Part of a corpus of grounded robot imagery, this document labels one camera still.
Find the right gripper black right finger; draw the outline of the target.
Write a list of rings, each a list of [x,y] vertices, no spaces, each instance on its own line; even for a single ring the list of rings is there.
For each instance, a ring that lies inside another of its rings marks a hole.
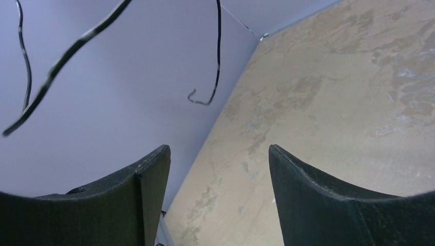
[[[358,187],[268,150],[285,245],[434,245],[434,192],[401,197]]]

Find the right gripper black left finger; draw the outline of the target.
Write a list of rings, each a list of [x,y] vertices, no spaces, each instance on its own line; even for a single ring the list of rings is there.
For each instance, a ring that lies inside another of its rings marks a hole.
[[[154,245],[168,145],[66,194],[1,193],[1,245]]]

